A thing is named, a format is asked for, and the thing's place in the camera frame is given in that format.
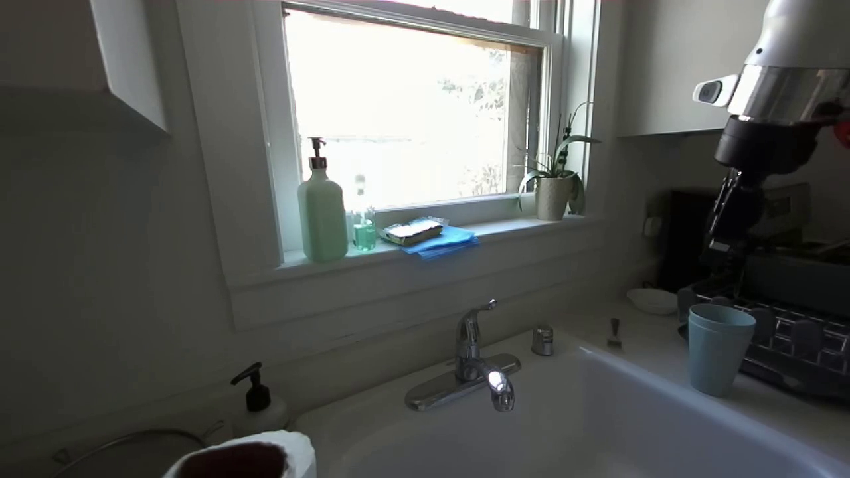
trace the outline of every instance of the dish cloth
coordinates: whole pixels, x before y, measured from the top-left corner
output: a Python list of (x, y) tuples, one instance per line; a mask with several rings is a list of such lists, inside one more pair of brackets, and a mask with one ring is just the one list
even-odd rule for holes
[(443, 226), (443, 232), (434, 239), (428, 239), (415, 246), (401, 248), (401, 250), (408, 254), (418, 254), (425, 260), (433, 260), (479, 244), (479, 239), (471, 230), (446, 225)]
[(315, 451), (297, 431), (267, 431), (182, 457), (162, 478), (315, 478)]

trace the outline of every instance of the small bowl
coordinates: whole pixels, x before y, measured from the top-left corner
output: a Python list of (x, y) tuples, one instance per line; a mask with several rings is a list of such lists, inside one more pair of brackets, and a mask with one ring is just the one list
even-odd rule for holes
[(632, 289), (626, 293), (635, 307), (657, 316), (666, 316), (678, 310), (676, 294), (660, 289)]

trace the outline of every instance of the blue cup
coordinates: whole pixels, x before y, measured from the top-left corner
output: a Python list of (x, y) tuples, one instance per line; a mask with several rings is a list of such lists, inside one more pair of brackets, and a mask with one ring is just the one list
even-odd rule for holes
[(725, 396), (744, 360), (756, 319), (731, 307), (697, 304), (688, 316), (688, 374), (691, 386)]

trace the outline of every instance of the dish rack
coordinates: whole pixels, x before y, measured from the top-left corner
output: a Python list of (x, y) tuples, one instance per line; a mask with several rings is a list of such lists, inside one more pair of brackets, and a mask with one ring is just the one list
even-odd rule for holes
[(850, 318), (825, 314), (741, 290), (722, 276), (679, 291), (679, 332), (687, 338), (692, 305), (732, 306), (756, 318), (741, 372), (797, 394), (850, 405)]

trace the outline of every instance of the green liquid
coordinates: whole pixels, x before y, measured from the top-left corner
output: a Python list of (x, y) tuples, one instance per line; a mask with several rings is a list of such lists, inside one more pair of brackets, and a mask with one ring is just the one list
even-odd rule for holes
[(354, 225), (354, 246), (356, 248), (361, 251), (371, 251), (375, 248), (376, 242), (375, 225), (371, 221)]

